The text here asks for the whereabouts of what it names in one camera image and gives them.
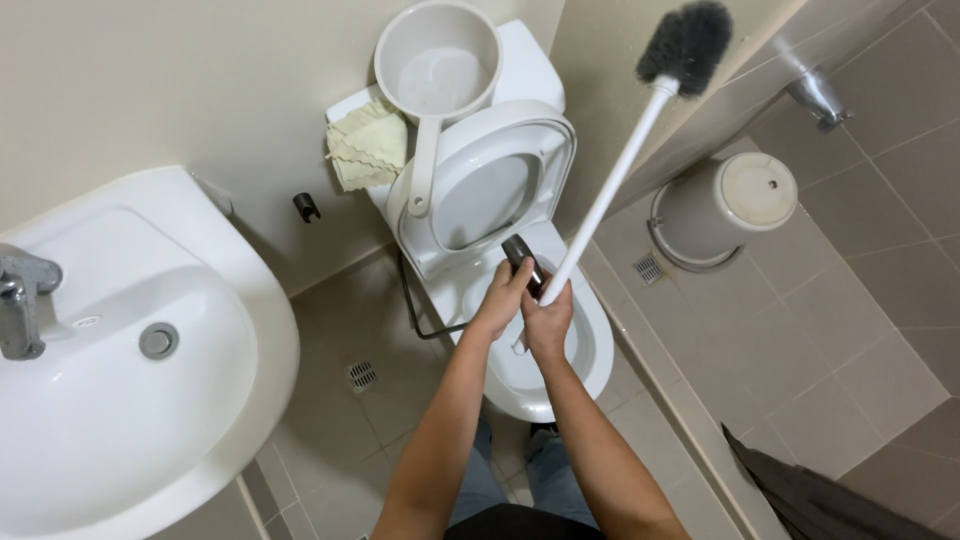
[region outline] toilet brush bristles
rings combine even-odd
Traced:
[[[686,4],[660,21],[636,65],[636,75],[647,84],[659,75],[673,77],[680,82],[678,94],[699,97],[732,34],[733,20],[723,4],[711,0]]]

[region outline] hand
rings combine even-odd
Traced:
[[[530,292],[524,289],[520,310],[526,325],[527,347],[537,364],[566,361],[564,340],[573,320],[573,288],[570,280],[566,281],[557,300],[546,307],[540,307]]]
[[[496,267],[493,282],[487,289],[480,309],[469,324],[479,331],[488,332],[492,341],[499,339],[516,317],[520,309],[520,295],[527,290],[527,283],[534,275],[534,260],[525,258],[516,275],[511,278],[510,273],[510,262],[503,259]]]

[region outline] shower faucet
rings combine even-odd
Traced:
[[[822,134],[830,133],[840,122],[853,118],[853,111],[845,110],[840,105],[833,86],[819,65],[808,69],[800,79],[787,85],[786,91],[801,107],[817,117],[817,131]]]
[[[60,286],[63,272],[54,262],[30,256],[0,256],[0,352],[7,360],[43,354],[36,297]]]

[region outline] sink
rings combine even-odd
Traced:
[[[240,474],[290,399],[297,325],[189,173],[130,175],[0,244],[63,270],[38,299],[46,351],[0,358],[0,540],[145,538]],[[140,345],[155,324],[161,359]]]

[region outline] jeans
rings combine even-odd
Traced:
[[[473,437],[464,481],[450,517],[451,527],[487,508],[509,502],[490,468],[491,443],[490,425],[480,420]],[[599,528],[590,514],[577,479],[573,477],[564,441],[558,434],[547,430],[537,431],[527,443],[525,457],[534,508]]]

